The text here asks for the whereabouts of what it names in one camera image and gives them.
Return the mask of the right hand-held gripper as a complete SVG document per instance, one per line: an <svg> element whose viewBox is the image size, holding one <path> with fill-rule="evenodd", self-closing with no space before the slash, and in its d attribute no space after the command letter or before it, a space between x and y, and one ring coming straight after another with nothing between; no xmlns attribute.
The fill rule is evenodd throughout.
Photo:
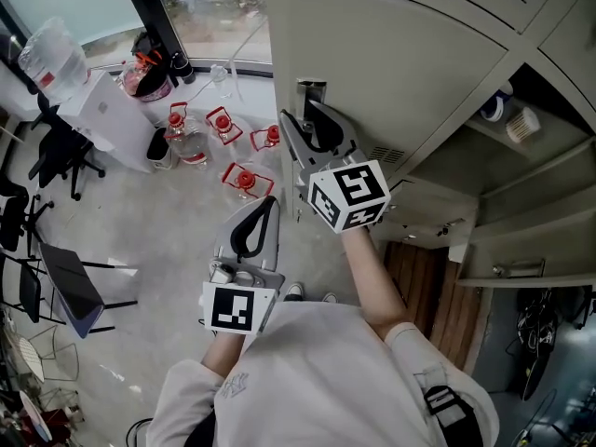
<svg viewBox="0 0 596 447"><path fill-rule="evenodd" d="M302 169L321 169L325 153L345 154L356 147L353 124L332 107L309 101L309 122L318 148L304 123L280 111L280 129L291 157ZM390 202L385 176L377 160L350 163L308 175L306 202L335 234L378 223Z"/></svg>

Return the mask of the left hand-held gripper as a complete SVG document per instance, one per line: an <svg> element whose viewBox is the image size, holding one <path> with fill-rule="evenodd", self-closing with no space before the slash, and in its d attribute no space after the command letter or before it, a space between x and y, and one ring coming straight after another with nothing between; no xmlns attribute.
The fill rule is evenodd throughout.
<svg viewBox="0 0 596 447"><path fill-rule="evenodd" d="M272 272L278 265L279 218L277 199L262 197L238 209L221 225L214 249L214 256L220 258L210 262L210 279L202 289L207 329L263 331L285 281L283 275Z"/></svg>

